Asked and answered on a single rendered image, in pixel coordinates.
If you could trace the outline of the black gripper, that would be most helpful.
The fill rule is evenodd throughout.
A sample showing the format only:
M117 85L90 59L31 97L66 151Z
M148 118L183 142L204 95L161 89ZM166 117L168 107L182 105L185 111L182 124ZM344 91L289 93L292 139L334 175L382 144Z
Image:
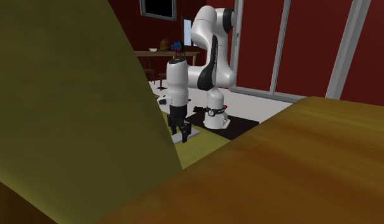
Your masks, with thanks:
M187 105L184 106L170 106L170 114L167 116L167 123L170 127L172 135L177 133L177 126L181 131L181 140L185 143L188 136L191 134L191 123L184 121L187 115Z

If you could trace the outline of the grey flat rectangular slab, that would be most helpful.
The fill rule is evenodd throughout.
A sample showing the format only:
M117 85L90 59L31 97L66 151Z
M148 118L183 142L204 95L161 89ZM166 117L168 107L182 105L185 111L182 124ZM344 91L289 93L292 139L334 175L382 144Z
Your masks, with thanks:
M186 139L182 138L182 133L181 132L178 132L176 134L171 135L171 138L172 138L174 144L185 143L189 138L195 137L199 133L200 133L199 130L197 130L195 128L192 128L191 129L191 133L187 136Z

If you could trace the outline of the black robot stand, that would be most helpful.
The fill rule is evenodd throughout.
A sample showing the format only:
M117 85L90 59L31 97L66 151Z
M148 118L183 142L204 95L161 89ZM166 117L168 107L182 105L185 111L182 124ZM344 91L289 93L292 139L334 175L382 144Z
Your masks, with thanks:
M257 121L229 115L228 118L230 120L230 124L226 129L208 129L203 124L205 112L205 108L195 106L193 109L193 114L188 116L186 120L195 126L201 127L229 140L234 140L238 136L259 125L259 122Z

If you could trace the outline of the wooden dining table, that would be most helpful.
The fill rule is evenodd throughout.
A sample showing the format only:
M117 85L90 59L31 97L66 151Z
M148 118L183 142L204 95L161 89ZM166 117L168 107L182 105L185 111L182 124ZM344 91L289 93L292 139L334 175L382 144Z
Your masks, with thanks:
M184 44L182 41L176 41L171 43L169 39L164 38L161 40L159 48L150 48L148 51L135 51L137 58L139 56L148 57L172 57L175 58L186 58L192 57L192 65L196 65L196 58L200 52L191 52L184 50Z

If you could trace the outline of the small bright window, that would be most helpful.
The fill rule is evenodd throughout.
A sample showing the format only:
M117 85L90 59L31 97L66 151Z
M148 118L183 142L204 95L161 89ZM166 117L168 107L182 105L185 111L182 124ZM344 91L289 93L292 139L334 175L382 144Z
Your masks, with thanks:
M191 28L193 25L192 20L190 19L183 19L183 41L185 46L196 46L195 42L191 39Z

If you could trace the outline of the grey framed glass sliding door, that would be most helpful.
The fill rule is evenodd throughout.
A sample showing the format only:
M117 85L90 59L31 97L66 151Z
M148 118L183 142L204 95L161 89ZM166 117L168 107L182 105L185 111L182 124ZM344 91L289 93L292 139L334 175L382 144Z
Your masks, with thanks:
M344 99L374 0L239 0L231 90L284 102Z

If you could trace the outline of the dark framed wall picture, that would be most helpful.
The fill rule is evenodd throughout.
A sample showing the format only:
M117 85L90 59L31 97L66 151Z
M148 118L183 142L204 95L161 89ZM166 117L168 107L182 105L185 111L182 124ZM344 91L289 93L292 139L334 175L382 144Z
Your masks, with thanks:
M177 20L177 0L139 0L142 16Z

